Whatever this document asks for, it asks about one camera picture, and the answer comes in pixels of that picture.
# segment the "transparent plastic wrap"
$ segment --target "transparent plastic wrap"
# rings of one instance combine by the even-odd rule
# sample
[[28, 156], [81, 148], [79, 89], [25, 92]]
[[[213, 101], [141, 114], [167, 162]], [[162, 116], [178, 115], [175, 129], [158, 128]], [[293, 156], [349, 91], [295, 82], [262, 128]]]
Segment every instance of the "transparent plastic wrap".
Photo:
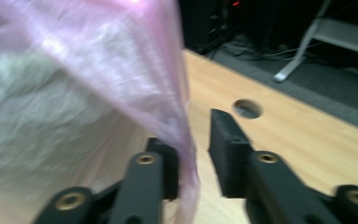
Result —
[[176, 223], [192, 221], [195, 148], [175, 1], [0, 0], [0, 224], [71, 186], [118, 181], [149, 133], [177, 149]]

